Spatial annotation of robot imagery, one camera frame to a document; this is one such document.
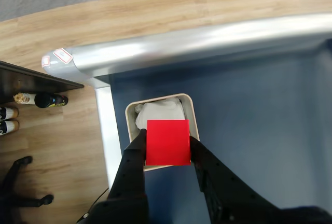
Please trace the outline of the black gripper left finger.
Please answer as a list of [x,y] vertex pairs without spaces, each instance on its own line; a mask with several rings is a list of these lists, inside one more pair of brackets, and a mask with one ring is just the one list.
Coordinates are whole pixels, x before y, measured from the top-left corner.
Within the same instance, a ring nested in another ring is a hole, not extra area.
[[124,150],[107,199],[91,209],[88,223],[149,223],[144,176],[146,137],[147,131],[140,130]]

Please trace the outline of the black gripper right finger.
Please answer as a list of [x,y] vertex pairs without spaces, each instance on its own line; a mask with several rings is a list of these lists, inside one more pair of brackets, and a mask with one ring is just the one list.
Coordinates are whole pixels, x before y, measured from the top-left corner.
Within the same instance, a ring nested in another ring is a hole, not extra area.
[[190,152],[211,223],[275,223],[279,219],[279,208],[256,193],[192,136]]

